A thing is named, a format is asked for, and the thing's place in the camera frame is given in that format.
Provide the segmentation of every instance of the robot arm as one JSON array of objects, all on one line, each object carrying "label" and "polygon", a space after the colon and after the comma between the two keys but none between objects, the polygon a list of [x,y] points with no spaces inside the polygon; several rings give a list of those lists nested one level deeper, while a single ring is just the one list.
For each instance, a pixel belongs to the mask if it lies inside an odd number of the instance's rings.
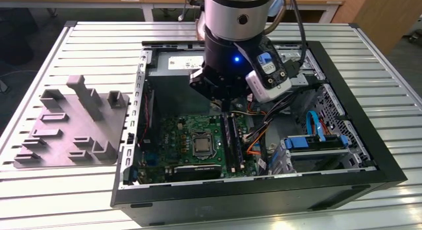
[{"label": "robot arm", "polygon": [[205,62],[190,86],[210,100],[229,103],[252,91],[268,102],[292,87],[300,66],[284,64],[264,35],[269,7],[270,0],[205,0]]}]

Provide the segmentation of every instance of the open computer tower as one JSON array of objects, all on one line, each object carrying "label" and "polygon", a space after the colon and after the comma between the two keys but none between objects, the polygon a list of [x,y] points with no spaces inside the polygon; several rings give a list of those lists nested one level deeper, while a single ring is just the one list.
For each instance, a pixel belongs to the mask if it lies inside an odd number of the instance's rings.
[{"label": "open computer tower", "polygon": [[[300,57],[300,42],[273,43],[284,60]],[[204,43],[143,44],[112,195],[143,227],[334,209],[406,180],[320,42],[308,42],[292,90],[317,86],[297,93],[250,152],[245,134],[262,116],[242,112],[270,104],[240,98],[224,118],[189,87]]]}]

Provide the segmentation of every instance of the white label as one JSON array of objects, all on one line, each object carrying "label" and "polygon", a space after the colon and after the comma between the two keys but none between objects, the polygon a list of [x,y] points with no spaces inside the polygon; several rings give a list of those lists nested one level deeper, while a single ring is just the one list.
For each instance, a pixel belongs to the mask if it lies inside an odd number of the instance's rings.
[{"label": "white label", "polygon": [[200,69],[202,62],[202,56],[173,56],[169,58],[169,70]]},{"label": "white label", "polygon": [[264,72],[266,74],[270,74],[273,72],[276,72],[276,65],[273,62],[269,62],[268,64],[262,65],[262,69],[264,69]]},{"label": "white label", "polygon": [[140,1],[140,0],[120,0],[120,1]]},{"label": "white label", "polygon": [[248,100],[249,102],[252,102],[252,100],[253,100],[253,93],[250,93],[250,94],[248,95],[246,100]]},{"label": "white label", "polygon": [[258,165],[260,167],[262,167],[264,170],[266,169],[266,163],[265,161],[262,161],[262,159],[258,160]]}]

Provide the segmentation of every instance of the cable connector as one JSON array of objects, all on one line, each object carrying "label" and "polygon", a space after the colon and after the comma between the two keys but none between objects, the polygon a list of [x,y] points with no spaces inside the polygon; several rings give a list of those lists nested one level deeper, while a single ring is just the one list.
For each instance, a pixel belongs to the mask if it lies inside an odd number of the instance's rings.
[{"label": "cable connector", "polygon": [[298,61],[293,61],[292,59],[284,63],[284,69],[288,73],[288,77],[293,78],[298,75],[298,71],[301,69],[301,65]]}]

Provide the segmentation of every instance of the floor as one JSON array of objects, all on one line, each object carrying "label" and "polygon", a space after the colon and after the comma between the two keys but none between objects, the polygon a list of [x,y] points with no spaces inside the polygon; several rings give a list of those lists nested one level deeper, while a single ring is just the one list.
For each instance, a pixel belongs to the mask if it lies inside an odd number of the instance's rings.
[{"label": "floor", "polygon": [[[182,10],[177,9],[169,11],[168,16],[165,16],[160,9],[153,10],[157,21],[176,21],[181,12]],[[43,65],[65,22],[71,20],[144,21],[144,16],[139,9],[57,9],[59,16],[55,18],[52,18],[47,10],[41,8],[31,9],[31,13],[40,28],[39,32],[27,37],[35,57],[27,64],[20,66],[9,66],[0,62],[0,78],[11,87],[8,94],[0,94],[0,134],[4,131],[20,100],[25,95],[36,71]],[[198,12],[189,10],[185,20],[193,21],[194,17],[198,17]],[[406,39],[402,39],[387,58],[417,93],[422,96],[422,46],[410,44]],[[28,72],[5,75],[17,70]]]}]

